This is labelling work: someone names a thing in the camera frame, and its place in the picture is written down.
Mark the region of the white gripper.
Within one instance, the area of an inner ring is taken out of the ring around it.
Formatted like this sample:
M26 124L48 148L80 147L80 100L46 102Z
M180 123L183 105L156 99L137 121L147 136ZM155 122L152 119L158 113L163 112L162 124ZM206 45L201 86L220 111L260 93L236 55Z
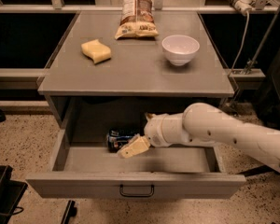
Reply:
M154 147L188 145L190 135L183 127L183 114L148 114L144 128L145 136L136 135L117 154L124 159L131 158Z

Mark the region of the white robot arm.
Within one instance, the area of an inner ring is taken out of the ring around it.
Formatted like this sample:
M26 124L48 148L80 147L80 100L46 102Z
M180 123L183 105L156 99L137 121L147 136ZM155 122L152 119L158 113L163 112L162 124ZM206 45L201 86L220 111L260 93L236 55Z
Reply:
M189 105L173 115L148 114L144 133L136 134L118 154L130 158L150 147L211 147L216 143L238 148L280 174L280 131L243 122L205 103Z

